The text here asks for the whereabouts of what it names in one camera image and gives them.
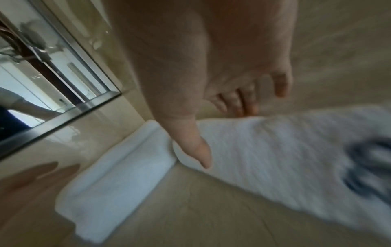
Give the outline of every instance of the mirror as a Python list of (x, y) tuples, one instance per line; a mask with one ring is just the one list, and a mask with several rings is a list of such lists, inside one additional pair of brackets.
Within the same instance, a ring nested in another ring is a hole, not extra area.
[(0, 158), (119, 95), (40, 0), (2, 1), (0, 78)]

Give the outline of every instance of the white towel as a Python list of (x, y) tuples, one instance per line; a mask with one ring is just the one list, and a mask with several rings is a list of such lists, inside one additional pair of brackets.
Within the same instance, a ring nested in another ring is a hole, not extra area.
[[(202, 120), (213, 167), (204, 170), (176, 144), (178, 159), (226, 183), (354, 229), (391, 239), (391, 209), (350, 191), (342, 178), (351, 160), (344, 148), (391, 136), (391, 107), (315, 111), (273, 118)], [(103, 242), (176, 162), (167, 134), (147, 122), (67, 185), (56, 210), (76, 233)]]

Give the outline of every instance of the hand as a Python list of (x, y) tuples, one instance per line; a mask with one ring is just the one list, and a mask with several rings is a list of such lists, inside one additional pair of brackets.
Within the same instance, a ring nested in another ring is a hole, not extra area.
[(106, 11), (155, 119), (189, 156), (212, 165), (195, 115), (201, 100), (257, 114), (254, 81), (292, 85), (296, 0), (106, 0)]
[(0, 227), (49, 187), (72, 176), (79, 165), (69, 166), (43, 178), (55, 170), (57, 162), (42, 164), (0, 180)]

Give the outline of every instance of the floor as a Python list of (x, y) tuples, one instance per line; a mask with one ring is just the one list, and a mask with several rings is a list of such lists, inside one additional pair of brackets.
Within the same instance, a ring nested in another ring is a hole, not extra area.
[[(292, 49), (296, 84), (292, 95), (280, 100), (271, 96), (269, 79), (260, 79), (261, 115), (389, 100), (390, 7), (389, 0), (300, 0)], [(137, 90), (124, 96), (144, 119), (152, 118)], [(198, 117), (222, 116), (205, 103)], [(45, 201), (53, 203), (57, 192), (55, 188), (48, 192)], [(45, 229), (35, 231), (28, 246), (90, 246), (73, 236), (71, 223), (44, 214), (49, 206), (42, 200), (31, 207)], [(0, 236), (8, 241), (4, 246), (26, 246), (11, 230)], [(374, 247), (390, 243), (295, 212), (177, 164), (103, 246)]]

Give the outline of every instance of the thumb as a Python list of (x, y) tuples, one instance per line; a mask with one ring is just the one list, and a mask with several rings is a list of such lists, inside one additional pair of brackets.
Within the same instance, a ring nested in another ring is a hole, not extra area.
[(157, 118), (156, 120), (188, 156), (197, 159), (205, 169), (212, 166), (211, 149), (201, 137), (194, 116), (175, 119)]

